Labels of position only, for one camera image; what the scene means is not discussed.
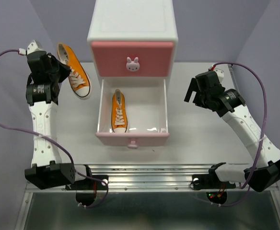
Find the orange sneaker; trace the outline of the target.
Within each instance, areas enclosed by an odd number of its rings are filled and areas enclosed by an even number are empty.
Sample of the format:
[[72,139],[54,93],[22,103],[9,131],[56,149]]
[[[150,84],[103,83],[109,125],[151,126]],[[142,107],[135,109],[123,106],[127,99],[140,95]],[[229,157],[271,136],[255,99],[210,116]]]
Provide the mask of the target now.
[[61,63],[70,68],[68,80],[74,94],[82,100],[88,99],[91,94],[90,77],[80,64],[73,50],[64,43],[58,43],[57,56]]
[[119,89],[112,97],[111,128],[114,133],[126,133],[128,130],[125,96]]

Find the light pink drawer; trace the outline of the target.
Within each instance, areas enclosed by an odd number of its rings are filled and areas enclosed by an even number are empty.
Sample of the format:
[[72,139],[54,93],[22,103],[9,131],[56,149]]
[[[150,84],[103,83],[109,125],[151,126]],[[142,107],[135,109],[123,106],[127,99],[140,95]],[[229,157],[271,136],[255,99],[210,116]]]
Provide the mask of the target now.
[[[167,80],[161,77],[107,77],[101,81],[96,136],[104,145],[124,146],[135,140],[139,147],[162,146],[169,137]],[[128,130],[111,128],[112,97],[116,89],[125,96]]]

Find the pink bunny knob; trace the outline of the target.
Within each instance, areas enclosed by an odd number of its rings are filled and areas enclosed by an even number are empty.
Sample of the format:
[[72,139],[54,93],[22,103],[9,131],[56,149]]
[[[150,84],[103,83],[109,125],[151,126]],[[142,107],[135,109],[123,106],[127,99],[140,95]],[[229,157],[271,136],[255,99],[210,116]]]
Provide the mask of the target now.
[[131,140],[130,143],[127,145],[129,149],[137,149],[139,146],[135,140]]
[[130,57],[127,57],[126,69],[128,71],[138,71],[140,69],[139,58],[135,57],[133,60]]

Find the white plastic shoe cabinet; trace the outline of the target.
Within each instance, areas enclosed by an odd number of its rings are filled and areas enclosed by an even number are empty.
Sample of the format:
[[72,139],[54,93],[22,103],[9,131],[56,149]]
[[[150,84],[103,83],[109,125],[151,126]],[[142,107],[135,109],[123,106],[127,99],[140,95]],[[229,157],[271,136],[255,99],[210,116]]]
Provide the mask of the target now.
[[173,2],[171,0],[98,0],[95,3],[87,42],[94,41],[172,42],[178,44]]

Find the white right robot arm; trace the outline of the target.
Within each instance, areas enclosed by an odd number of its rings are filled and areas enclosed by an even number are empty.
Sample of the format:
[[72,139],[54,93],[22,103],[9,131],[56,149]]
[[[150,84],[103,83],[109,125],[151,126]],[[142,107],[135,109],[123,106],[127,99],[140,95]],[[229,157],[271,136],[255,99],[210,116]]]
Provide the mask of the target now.
[[247,183],[253,190],[262,192],[280,180],[280,149],[252,118],[245,100],[235,89],[226,90],[220,82],[222,76],[207,71],[191,79],[184,101],[216,112],[238,136],[248,153],[255,160],[251,164],[235,165],[221,162],[211,166],[207,174],[195,174],[190,187],[194,190],[235,188],[235,183]]

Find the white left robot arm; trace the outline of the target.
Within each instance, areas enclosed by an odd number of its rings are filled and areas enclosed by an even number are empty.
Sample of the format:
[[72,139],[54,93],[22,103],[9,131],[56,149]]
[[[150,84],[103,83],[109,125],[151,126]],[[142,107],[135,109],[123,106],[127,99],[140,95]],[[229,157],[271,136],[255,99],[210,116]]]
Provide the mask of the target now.
[[24,171],[25,178],[41,190],[70,184],[87,189],[93,182],[105,185],[104,179],[92,176],[87,165],[63,163],[59,154],[56,128],[59,83],[69,76],[69,67],[44,50],[28,52],[27,63],[31,74],[26,100],[33,122],[34,152],[31,167]]

